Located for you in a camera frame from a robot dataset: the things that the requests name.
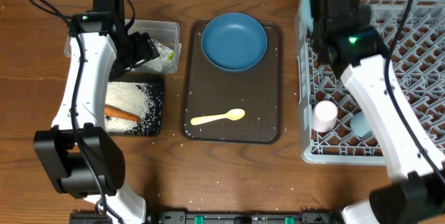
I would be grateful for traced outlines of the white tissue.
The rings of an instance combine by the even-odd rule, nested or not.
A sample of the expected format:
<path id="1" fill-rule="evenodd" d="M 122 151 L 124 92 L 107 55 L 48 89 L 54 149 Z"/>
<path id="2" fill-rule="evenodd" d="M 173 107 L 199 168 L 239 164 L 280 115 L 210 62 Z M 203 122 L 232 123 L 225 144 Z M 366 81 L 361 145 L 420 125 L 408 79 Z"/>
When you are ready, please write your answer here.
<path id="1" fill-rule="evenodd" d="M 166 58 L 167 55 L 173 50 L 163 45 L 156 39 L 153 39 L 153 43 L 159 52 L 159 56 L 141 65 L 138 69 L 141 72 L 153 72 L 163 74 L 171 72 L 174 69 L 175 62 L 173 58 L 169 61 L 167 61 Z"/>

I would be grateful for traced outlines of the green snack wrapper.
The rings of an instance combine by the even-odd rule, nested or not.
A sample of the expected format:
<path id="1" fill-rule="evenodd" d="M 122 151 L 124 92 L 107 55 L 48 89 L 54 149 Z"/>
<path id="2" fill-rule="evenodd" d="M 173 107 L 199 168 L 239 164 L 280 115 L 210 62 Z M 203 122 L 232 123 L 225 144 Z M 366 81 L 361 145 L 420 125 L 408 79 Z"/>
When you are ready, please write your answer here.
<path id="1" fill-rule="evenodd" d="M 175 53 L 174 53 L 173 51 L 170 52 L 170 53 L 167 55 L 166 60 L 167 60 L 167 61 L 171 60 L 171 59 L 174 57 L 174 55 L 175 55 Z"/>

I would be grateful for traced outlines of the orange carrot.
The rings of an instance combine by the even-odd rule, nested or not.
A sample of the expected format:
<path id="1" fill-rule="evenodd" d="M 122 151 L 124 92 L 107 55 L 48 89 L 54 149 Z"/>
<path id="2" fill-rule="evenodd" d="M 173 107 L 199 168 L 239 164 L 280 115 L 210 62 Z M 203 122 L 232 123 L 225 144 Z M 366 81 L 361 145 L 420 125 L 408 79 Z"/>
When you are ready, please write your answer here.
<path id="1" fill-rule="evenodd" d="M 123 120 L 130 120 L 133 122 L 140 121 L 139 116 L 129 113 L 129 112 L 126 112 L 126 111 L 123 111 L 121 109 L 115 108 L 114 106 L 109 106 L 109 105 L 105 105 L 104 114 L 105 114 L 105 116 L 110 117 L 110 118 L 119 118 L 119 119 L 123 119 Z"/>

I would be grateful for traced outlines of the pink cup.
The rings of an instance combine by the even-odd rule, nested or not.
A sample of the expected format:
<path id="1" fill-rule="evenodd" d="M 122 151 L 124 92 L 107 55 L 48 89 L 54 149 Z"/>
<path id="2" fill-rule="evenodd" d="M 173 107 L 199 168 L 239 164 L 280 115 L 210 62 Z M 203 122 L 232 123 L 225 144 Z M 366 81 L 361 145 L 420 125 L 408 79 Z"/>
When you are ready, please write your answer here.
<path id="1" fill-rule="evenodd" d="M 334 129 L 337 122 L 338 108 L 335 103 L 323 100 L 317 103 L 312 111 L 312 129 L 317 132 L 328 132 Z"/>

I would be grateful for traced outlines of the small blue cup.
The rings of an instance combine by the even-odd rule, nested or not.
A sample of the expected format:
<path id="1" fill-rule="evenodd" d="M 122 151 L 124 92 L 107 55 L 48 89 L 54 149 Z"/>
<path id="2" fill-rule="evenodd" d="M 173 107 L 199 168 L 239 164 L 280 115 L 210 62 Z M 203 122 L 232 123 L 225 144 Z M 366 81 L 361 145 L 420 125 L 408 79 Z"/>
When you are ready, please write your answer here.
<path id="1" fill-rule="evenodd" d="M 362 111 L 356 113 L 350 119 L 350 128 L 352 130 L 352 133 L 354 133 L 359 138 L 362 138 L 372 132 L 371 126 Z"/>

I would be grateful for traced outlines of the dark blue plate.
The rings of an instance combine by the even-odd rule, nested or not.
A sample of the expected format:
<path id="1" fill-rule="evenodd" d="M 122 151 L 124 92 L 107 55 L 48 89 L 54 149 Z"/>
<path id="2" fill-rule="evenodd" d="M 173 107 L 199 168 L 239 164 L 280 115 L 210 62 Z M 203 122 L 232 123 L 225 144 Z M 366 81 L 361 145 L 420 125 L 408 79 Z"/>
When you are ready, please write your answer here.
<path id="1" fill-rule="evenodd" d="M 217 68 L 243 72 L 263 58 L 268 38 L 254 17 L 244 13 L 225 13 L 205 26 L 201 47 L 207 60 Z"/>

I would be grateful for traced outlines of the yellow plastic spoon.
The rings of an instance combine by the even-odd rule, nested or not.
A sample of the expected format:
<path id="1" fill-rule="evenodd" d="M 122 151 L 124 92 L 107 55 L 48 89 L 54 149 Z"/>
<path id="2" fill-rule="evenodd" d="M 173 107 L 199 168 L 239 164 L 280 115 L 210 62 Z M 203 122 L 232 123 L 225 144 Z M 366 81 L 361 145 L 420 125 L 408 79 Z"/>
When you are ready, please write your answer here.
<path id="1" fill-rule="evenodd" d="M 228 120 L 240 120 L 245 116 L 245 111 L 243 109 L 231 109 L 228 112 L 224 114 L 218 114 L 218 115 L 203 115 L 200 117 L 195 117 L 191 119 L 192 125 L 202 125 L 208 122 L 213 122 L 217 120 L 222 119 L 228 119 Z"/>

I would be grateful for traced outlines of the light blue rice bowl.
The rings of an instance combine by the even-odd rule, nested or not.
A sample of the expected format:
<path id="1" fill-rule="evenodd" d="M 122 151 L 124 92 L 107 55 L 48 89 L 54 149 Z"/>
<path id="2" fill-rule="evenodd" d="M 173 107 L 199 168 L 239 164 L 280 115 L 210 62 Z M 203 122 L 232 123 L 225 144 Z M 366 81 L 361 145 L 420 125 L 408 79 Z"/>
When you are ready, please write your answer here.
<path id="1" fill-rule="evenodd" d="M 298 9 L 300 23 L 309 31 L 314 30 L 314 18 L 312 17 L 310 0 L 300 0 Z"/>

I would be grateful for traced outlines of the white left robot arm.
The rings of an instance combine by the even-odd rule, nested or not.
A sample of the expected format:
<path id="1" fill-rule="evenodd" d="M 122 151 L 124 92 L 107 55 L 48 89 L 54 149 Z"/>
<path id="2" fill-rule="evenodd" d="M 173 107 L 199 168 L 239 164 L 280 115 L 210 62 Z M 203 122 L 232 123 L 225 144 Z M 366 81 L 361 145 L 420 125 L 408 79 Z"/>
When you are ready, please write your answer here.
<path id="1" fill-rule="evenodd" d="M 46 0 L 29 0 L 61 17 L 70 37 L 71 61 L 59 110 L 33 148 L 54 189 L 95 207 L 72 214 L 71 223 L 153 223 L 144 197 L 126 182 L 122 150 L 105 130 L 110 80 L 157 58 L 147 33 L 131 32 L 124 18 L 129 0 L 93 0 L 90 10 L 67 16 Z"/>

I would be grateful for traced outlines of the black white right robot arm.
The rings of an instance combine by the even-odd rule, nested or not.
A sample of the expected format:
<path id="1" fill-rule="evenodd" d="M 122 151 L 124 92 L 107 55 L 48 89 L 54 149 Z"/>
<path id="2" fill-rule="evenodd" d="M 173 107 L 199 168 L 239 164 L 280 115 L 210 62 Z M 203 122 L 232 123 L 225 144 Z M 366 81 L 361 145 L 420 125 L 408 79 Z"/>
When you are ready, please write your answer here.
<path id="1" fill-rule="evenodd" d="M 311 46 L 354 97 L 380 145 L 391 185 L 341 210 L 343 223 L 418 223 L 444 213 L 444 154 L 394 74 L 392 47 L 360 0 L 308 0 Z"/>

